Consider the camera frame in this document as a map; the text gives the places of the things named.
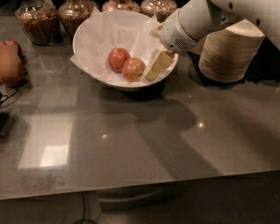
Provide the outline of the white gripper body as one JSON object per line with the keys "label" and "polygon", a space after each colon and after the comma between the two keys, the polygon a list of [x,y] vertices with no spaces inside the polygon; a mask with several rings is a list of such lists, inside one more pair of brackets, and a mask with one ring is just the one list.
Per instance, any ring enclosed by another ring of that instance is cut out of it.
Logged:
{"label": "white gripper body", "polygon": [[194,48],[198,42],[184,31],[178,15],[179,9],[162,23],[160,42],[175,53],[184,53]]}

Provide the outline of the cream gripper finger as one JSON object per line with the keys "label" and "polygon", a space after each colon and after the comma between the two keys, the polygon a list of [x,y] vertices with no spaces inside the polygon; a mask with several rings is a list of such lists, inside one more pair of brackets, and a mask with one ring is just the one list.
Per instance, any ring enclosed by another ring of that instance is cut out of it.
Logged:
{"label": "cream gripper finger", "polygon": [[142,80],[158,82],[166,78],[175,68],[175,54],[169,50],[159,50],[145,69]]}
{"label": "cream gripper finger", "polygon": [[158,26],[153,28],[149,34],[154,38],[160,38],[161,37],[161,28],[163,26],[163,23],[160,23]]}

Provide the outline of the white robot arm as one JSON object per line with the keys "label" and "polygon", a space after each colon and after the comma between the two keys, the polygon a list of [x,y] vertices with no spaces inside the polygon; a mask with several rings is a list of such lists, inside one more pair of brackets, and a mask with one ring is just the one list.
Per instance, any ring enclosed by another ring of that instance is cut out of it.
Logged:
{"label": "white robot arm", "polygon": [[168,50],[181,53],[240,20],[253,23],[280,52],[280,0],[189,0],[150,34]]}

